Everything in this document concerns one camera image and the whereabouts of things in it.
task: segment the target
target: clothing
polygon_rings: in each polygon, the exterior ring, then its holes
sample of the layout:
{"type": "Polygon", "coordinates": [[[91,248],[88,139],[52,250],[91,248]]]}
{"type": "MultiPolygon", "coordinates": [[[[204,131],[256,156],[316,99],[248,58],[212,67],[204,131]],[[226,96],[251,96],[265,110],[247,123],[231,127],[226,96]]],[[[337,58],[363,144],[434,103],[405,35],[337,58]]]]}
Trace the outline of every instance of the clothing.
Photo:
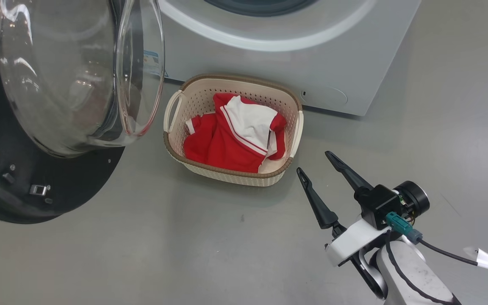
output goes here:
{"type": "Polygon", "coordinates": [[[215,112],[186,122],[186,158],[218,168],[258,172],[265,158],[285,154],[285,118],[276,110],[232,93],[217,93],[215,112]]]}

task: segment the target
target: front-loading washing machine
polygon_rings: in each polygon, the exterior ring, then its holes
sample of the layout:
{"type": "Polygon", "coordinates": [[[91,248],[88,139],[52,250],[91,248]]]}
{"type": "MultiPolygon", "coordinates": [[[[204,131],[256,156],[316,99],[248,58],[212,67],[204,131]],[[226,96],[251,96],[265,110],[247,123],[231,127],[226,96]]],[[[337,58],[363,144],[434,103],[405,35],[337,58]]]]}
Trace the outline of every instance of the front-loading washing machine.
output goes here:
{"type": "Polygon", "coordinates": [[[418,5],[0,0],[0,220],[45,222],[91,199],[149,131],[165,78],[251,75],[365,114],[418,5]]]}

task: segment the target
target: white basket handle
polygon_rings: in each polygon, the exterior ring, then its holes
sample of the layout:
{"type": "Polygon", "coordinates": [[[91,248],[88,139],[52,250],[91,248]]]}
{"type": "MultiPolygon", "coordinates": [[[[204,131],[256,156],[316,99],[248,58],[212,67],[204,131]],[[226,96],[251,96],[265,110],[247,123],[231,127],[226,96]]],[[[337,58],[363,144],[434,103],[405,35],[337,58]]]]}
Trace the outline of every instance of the white basket handle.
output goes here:
{"type": "Polygon", "coordinates": [[[184,95],[184,93],[182,93],[182,90],[178,90],[169,99],[169,104],[167,104],[167,108],[165,109],[165,117],[163,118],[163,131],[165,131],[166,133],[171,133],[172,127],[175,123],[176,115],[178,114],[178,110],[180,110],[180,105],[182,104],[182,101],[185,98],[186,96],[184,95]],[[174,106],[174,103],[176,102],[177,99],[178,99],[178,105],[176,106],[175,115],[173,116],[171,125],[169,127],[169,116],[171,115],[172,107],[174,106]]]}
{"type": "Polygon", "coordinates": [[[304,115],[302,114],[302,110],[299,111],[299,121],[298,126],[296,126],[295,134],[293,135],[293,146],[291,147],[291,154],[289,155],[291,158],[295,156],[297,152],[297,148],[299,147],[300,137],[302,136],[302,128],[304,127],[304,115]]]}

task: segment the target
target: perforated basket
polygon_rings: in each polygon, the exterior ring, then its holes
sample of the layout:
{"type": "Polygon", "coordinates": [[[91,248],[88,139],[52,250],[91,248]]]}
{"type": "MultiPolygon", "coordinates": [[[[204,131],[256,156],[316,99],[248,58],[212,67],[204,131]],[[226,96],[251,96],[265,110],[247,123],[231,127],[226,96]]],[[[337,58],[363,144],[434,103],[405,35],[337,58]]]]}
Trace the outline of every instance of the perforated basket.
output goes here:
{"type": "Polygon", "coordinates": [[[186,81],[169,100],[163,120],[163,139],[169,154],[196,174],[239,185],[265,187],[278,182],[293,161],[299,146],[303,122],[299,99],[282,86],[248,77],[198,75],[186,81]],[[255,174],[217,168],[186,158],[183,148],[184,140],[189,135],[185,127],[186,121],[197,115],[214,112],[213,96],[219,92],[238,94],[260,105],[273,108],[285,117],[286,153],[281,160],[265,160],[270,163],[262,166],[262,172],[255,174]],[[176,110],[170,120],[175,103],[176,110]]]}

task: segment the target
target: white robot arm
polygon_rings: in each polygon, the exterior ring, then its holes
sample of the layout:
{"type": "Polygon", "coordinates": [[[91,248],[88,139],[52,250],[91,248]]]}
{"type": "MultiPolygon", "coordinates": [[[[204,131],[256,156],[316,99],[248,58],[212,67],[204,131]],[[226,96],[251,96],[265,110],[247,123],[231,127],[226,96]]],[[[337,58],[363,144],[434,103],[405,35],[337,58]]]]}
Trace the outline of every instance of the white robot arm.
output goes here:
{"type": "Polygon", "coordinates": [[[314,191],[304,171],[297,169],[319,227],[333,230],[333,241],[325,245],[333,266],[351,262],[372,292],[385,300],[385,305],[460,305],[415,247],[414,243],[421,236],[414,236],[413,232],[407,234],[413,239],[410,241],[402,234],[391,233],[390,225],[395,226],[393,217],[414,220],[428,210],[430,203],[426,193],[411,181],[393,190],[382,185],[372,187],[336,155],[330,151],[325,155],[354,189],[354,197],[362,210],[362,218],[345,228],[314,191]],[[375,252],[367,261],[364,255],[370,251],[375,252]]]}

